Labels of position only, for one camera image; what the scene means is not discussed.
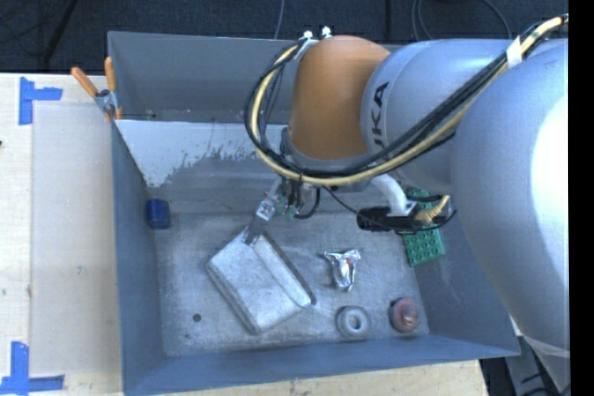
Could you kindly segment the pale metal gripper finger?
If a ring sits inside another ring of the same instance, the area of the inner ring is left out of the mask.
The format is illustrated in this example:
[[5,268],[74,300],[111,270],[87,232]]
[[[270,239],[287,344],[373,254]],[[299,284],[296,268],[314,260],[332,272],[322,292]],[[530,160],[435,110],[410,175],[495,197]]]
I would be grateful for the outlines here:
[[251,246],[265,232],[276,213],[276,204],[270,198],[265,198],[257,207],[252,215],[252,219],[247,225],[243,240],[248,246]]

